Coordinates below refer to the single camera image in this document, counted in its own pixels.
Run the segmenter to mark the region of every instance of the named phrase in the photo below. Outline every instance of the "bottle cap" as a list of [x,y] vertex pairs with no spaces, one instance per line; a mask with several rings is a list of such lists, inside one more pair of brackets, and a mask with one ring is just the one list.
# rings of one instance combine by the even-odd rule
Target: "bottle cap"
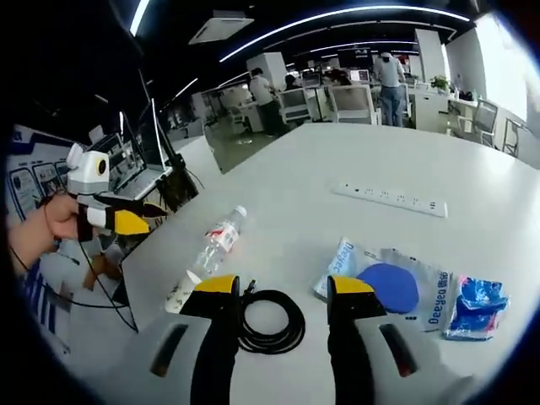
[[240,215],[241,215],[242,217],[244,217],[244,218],[247,216],[247,211],[246,211],[246,209],[245,209],[244,207],[242,207],[241,205],[237,205],[237,206],[235,207],[235,211],[238,211],[238,212],[240,213]]

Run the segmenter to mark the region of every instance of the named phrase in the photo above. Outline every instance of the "power strip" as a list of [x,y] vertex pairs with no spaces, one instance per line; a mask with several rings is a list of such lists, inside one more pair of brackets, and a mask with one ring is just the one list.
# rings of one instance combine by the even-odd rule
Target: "power strip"
[[338,183],[332,187],[332,192],[341,196],[359,198],[373,203],[390,205],[391,207],[405,208],[417,213],[448,218],[446,202],[439,199],[422,200],[402,192],[390,192],[385,189],[359,186],[352,183]]

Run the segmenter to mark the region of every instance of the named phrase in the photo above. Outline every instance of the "coiled black cable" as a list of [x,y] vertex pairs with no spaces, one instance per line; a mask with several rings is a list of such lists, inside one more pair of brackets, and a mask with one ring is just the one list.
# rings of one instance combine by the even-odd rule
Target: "coiled black cable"
[[[288,295],[274,289],[266,289],[253,293],[255,281],[240,298],[240,347],[246,352],[260,354],[283,354],[296,348],[304,339],[304,314]],[[256,301],[270,301],[281,306],[287,313],[289,323],[277,333],[267,335],[257,332],[247,323],[246,308]]]

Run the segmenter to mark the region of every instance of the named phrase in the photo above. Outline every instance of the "hand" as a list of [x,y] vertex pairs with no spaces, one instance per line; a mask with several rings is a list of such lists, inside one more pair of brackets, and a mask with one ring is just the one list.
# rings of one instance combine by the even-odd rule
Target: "hand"
[[78,238],[78,203],[68,194],[58,194],[43,207],[47,226],[57,238]]

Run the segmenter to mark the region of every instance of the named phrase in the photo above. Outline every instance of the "blue sponge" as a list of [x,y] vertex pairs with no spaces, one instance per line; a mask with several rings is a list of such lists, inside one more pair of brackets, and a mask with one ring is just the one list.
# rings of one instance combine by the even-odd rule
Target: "blue sponge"
[[407,314],[420,300],[414,276],[404,268],[379,263],[366,268],[357,278],[373,288],[377,299],[389,312]]

